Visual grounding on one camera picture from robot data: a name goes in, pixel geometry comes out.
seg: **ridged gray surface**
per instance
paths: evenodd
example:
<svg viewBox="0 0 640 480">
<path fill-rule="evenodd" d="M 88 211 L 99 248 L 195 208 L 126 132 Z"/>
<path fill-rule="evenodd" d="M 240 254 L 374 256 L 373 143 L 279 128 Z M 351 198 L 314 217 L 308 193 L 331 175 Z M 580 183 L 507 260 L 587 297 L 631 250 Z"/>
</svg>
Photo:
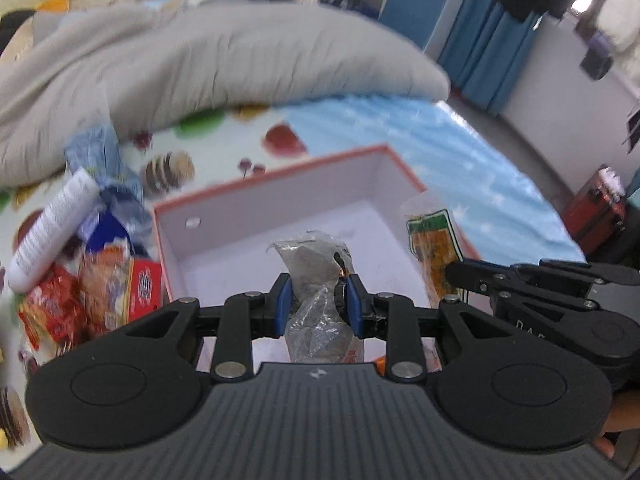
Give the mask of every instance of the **ridged gray surface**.
<svg viewBox="0 0 640 480">
<path fill-rule="evenodd" d="M 480 444 L 447 424 L 420 388 L 384 380 L 369 364 L 265 364 L 250 383 L 216 387 L 162 440 L 103 454 L 47 444 L 12 478 L 612 480 L 623 473 L 591 446 L 532 455 Z"/>
</svg>

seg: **light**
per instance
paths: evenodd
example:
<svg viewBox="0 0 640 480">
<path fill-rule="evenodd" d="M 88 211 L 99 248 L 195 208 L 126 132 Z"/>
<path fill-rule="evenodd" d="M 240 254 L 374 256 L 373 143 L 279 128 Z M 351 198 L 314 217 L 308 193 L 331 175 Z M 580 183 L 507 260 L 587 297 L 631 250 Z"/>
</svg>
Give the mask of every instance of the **light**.
<svg viewBox="0 0 640 480">
<path fill-rule="evenodd" d="M 592 1 L 593 0 L 575 0 L 574 4 L 571 6 L 571 10 L 576 14 L 582 14 L 589 8 Z"/>
</svg>

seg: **blue curtain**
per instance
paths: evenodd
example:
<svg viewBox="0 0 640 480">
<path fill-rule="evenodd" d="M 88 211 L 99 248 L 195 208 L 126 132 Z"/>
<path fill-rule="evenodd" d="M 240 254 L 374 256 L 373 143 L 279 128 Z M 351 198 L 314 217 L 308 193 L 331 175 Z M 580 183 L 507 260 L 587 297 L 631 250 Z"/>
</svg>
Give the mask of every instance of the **blue curtain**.
<svg viewBox="0 0 640 480">
<path fill-rule="evenodd" d="M 438 62 L 462 97 L 491 114 L 504 107 L 529 55 L 539 16 L 514 20 L 496 0 L 464 0 Z"/>
</svg>

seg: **gray blanket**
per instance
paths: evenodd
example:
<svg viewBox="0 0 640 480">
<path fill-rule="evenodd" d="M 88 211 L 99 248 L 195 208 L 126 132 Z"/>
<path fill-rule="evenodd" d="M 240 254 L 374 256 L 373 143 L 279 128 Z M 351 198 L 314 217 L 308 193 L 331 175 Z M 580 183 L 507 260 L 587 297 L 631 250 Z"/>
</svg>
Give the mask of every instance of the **gray blanket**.
<svg viewBox="0 0 640 480">
<path fill-rule="evenodd" d="M 446 99 L 446 74 L 356 14 L 282 4 L 92 12 L 0 68 L 0 188 L 46 178 L 65 142 L 111 121 L 120 139 L 205 108 L 336 94 Z"/>
</svg>

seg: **blue bedsheet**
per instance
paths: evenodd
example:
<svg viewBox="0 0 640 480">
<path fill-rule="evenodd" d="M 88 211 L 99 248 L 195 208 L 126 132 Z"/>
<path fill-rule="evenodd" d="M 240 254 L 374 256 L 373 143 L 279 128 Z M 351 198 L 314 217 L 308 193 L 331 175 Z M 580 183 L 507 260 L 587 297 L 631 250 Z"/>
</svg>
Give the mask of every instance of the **blue bedsheet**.
<svg viewBox="0 0 640 480">
<path fill-rule="evenodd" d="M 486 260 L 584 261 L 529 177 L 446 104 L 385 97 L 325 99 L 281 108 L 311 155 L 388 143 L 435 190 Z"/>
</svg>

